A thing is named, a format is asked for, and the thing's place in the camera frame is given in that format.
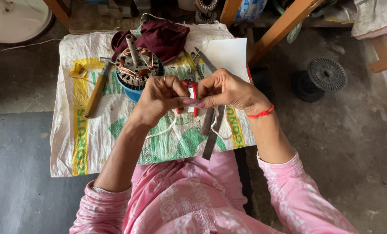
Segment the pink fingernail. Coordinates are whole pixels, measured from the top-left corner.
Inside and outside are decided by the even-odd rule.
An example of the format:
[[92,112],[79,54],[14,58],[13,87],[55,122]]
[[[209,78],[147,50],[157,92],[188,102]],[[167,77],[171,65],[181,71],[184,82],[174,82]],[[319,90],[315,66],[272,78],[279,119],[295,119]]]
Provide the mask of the pink fingernail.
[[194,104],[194,103],[197,103],[197,102],[199,102],[198,99],[193,99],[193,98],[183,99],[183,104],[184,105]]
[[196,104],[195,107],[199,108],[199,109],[204,108],[205,107],[205,103],[204,102],[198,103],[198,104]]

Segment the blue plastic reel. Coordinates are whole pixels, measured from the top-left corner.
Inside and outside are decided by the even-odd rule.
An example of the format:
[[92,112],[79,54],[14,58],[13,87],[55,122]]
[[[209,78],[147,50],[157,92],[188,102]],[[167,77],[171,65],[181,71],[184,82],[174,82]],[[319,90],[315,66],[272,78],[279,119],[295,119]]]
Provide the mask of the blue plastic reel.
[[[162,61],[160,61],[159,59],[159,69],[157,71],[157,76],[164,76],[164,75],[165,75],[165,67]],[[118,82],[121,84],[121,86],[124,87],[124,92],[126,93],[127,97],[134,103],[137,103],[140,99],[141,92],[143,92],[145,85],[132,85],[132,84],[126,83],[119,78],[118,73],[116,74],[116,77]]]

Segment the red cloth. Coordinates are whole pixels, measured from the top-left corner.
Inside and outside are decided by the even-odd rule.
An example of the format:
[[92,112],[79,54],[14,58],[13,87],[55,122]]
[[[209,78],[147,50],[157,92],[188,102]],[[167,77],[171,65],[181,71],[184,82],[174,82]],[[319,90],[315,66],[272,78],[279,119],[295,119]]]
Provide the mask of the red cloth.
[[[189,28],[180,24],[170,23],[165,20],[152,21],[141,26],[141,36],[135,41],[137,47],[152,51],[163,64],[176,58],[185,47],[186,36]],[[111,40],[114,55],[112,61],[127,49],[126,35],[130,31],[119,31]]]

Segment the woman's right hand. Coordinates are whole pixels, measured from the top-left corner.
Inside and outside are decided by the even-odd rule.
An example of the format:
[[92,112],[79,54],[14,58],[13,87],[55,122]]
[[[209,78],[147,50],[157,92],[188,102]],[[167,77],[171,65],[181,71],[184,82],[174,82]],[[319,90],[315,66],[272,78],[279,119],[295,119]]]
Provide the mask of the woman's right hand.
[[228,105],[243,109],[248,115],[258,114],[271,107],[269,100],[256,87],[224,68],[199,82],[198,99],[200,101],[195,107],[199,109]]

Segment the pink kurta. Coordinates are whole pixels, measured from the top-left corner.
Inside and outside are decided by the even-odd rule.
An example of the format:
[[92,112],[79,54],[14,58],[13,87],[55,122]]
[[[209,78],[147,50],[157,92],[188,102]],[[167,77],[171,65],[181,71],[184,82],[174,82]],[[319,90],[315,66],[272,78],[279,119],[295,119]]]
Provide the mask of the pink kurta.
[[[358,233],[319,194],[298,154],[284,164],[257,158],[287,233]],[[241,198],[226,189],[229,183],[212,174],[181,159],[148,166],[133,188],[121,193],[93,188],[92,181],[70,233],[281,233],[246,215]]]

